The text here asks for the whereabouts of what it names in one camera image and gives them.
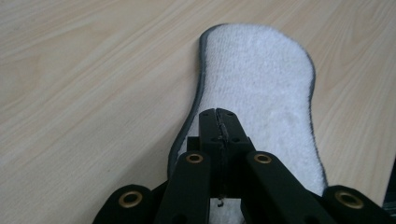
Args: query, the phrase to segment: wooden table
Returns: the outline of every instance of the wooden table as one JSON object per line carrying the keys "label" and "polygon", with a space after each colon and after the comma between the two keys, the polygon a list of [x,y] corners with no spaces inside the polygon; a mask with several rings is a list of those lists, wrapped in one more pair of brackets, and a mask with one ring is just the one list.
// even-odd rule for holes
{"label": "wooden table", "polygon": [[91,223],[113,190],[154,188],[187,116],[197,40],[271,25],[310,53],[330,184],[384,198],[396,153],[396,3],[0,2],[1,223]]}

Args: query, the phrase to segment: fabric surface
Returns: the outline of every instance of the fabric surface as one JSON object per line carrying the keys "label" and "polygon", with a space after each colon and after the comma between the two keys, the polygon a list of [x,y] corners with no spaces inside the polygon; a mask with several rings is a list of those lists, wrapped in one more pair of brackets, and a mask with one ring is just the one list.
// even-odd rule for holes
{"label": "fabric surface", "polygon": [[[315,69],[305,50],[279,31],[262,25],[225,24],[201,37],[201,75],[197,96],[169,160],[186,151],[187,136],[198,136],[198,113],[209,108],[233,111],[259,151],[276,155],[309,190],[327,186],[311,121]],[[210,223],[242,223],[238,200],[217,207]]]}

